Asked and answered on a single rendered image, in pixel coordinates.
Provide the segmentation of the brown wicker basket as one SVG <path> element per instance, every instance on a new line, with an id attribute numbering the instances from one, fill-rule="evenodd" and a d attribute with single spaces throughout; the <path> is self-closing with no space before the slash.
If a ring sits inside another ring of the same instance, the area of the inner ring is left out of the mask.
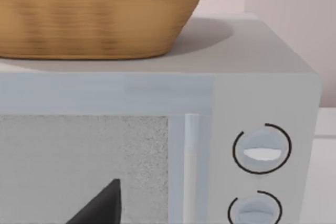
<path id="1" fill-rule="evenodd" d="M 169 52 L 200 0 L 0 0 L 0 57 L 142 59 Z"/>

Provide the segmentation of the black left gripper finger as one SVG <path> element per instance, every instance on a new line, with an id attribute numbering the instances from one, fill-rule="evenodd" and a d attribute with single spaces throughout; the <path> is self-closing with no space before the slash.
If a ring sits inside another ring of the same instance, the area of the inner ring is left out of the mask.
<path id="1" fill-rule="evenodd" d="M 121 224 L 121 182 L 114 179 L 66 224 Z"/>

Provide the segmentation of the pale microwave oven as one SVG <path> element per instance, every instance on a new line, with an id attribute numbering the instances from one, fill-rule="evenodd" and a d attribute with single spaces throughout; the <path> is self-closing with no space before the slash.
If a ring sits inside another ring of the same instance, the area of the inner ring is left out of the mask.
<path id="1" fill-rule="evenodd" d="M 208 74 L 213 77 L 207 166 L 200 174 L 204 204 L 195 224 L 229 224 L 227 208 L 258 190 L 283 207 L 279 224 L 298 224 L 321 95 L 319 75 L 265 23 L 250 14 L 193 17 L 173 50 L 127 61 L 0 60 L 0 73 L 113 72 Z M 232 157 L 237 135 L 264 124 L 292 140 L 284 166 L 270 174 L 240 169 Z"/>

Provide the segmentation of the pale microwave knob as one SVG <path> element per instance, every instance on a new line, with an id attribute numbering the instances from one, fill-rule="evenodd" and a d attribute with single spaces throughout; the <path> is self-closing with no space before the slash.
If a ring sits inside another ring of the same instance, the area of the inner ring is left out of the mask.
<path id="1" fill-rule="evenodd" d="M 227 208 L 229 224 L 279 224 L 282 215 L 280 200 L 262 190 L 254 195 L 234 198 Z"/>
<path id="2" fill-rule="evenodd" d="M 281 169 L 292 152 L 292 140 L 280 126 L 266 123 L 250 132 L 240 132 L 232 145 L 232 157 L 243 171 L 264 175 Z"/>

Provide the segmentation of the pale microwave door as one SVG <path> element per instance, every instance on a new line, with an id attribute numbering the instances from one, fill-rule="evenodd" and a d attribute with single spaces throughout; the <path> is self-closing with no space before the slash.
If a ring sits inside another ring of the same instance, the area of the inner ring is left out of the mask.
<path id="1" fill-rule="evenodd" d="M 207 166 L 208 74 L 0 73 L 0 224 L 66 224 L 120 179 L 121 224 L 184 224 L 185 115 Z"/>

